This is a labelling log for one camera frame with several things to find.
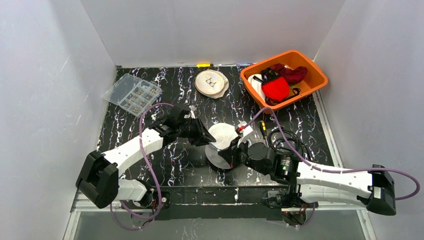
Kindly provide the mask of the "bright red bra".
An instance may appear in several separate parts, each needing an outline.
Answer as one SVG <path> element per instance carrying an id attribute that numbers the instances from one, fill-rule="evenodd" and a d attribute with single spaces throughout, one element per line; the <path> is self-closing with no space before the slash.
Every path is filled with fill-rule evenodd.
<path id="1" fill-rule="evenodd" d="M 277 102 L 283 102 L 290 93 L 289 84 L 283 77 L 263 83 L 261 89 L 266 97 Z"/>

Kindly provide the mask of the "dark red bra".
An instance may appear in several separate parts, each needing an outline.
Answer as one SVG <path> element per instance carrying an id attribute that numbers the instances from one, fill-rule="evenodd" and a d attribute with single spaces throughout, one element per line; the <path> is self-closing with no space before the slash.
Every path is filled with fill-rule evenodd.
<path id="1" fill-rule="evenodd" d="M 290 68 L 285 64 L 277 63 L 270 68 L 282 76 L 289 85 L 299 84 L 308 74 L 308 68 L 305 66 Z"/>

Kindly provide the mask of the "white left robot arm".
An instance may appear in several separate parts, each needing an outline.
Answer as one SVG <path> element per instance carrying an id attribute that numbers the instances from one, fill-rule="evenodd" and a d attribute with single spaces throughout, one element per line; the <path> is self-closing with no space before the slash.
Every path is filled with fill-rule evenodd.
<path id="1" fill-rule="evenodd" d="M 148 188 L 141 181 L 122 179 L 121 175 L 145 155 L 161 150 L 178 138 L 188 139 L 196 147 L 216 142 L 190 109 L 173 106 L 169 114 L 154 121 L 141 136 L 112 150 L 90 152 L 75 186 L 99 209 L 113 201 L 139 202 L 148 194 Z"/>

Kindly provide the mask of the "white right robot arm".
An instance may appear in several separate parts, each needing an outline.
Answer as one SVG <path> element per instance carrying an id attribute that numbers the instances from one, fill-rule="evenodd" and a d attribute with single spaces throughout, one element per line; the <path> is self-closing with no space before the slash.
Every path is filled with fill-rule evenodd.
<path id="1" fill-rule="evenodd" d="M 284 157 L 262 142 L 249 144 L 237 139 L 212 147 L 230 168 L 242 164 L 286 185 L 288 192 L 275 197 L 283 206 L 330 202 L 365 207 L 384 216 L 397 213 L 394 180 L 380 165 L 375 164 L 372 170 L 353 172 L 351 169 L 307 164 L 295 157 Z"/>

